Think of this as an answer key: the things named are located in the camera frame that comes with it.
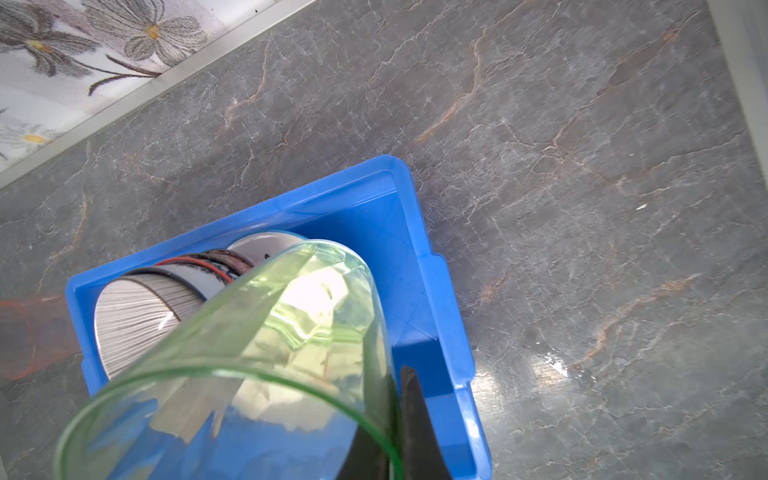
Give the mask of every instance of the gray marble surface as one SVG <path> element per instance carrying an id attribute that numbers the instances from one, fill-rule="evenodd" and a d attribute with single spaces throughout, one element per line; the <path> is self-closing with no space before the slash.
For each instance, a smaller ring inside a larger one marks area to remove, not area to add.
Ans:
<path id="1" fill-rule="evenodd" d="M 8 480 L 53 478 L 51 460 L 61 430 L 88 402 L 82 360 L 75 355 L 0 385 L 0 464 Z"/>
<path id="2" fill-rule="evenodd" d="M 0 292 L 379 153 L 449 262 L 495 478 L 768 478 L 768 194 L 703 0 L 319 0 L 0 191 Z"/>

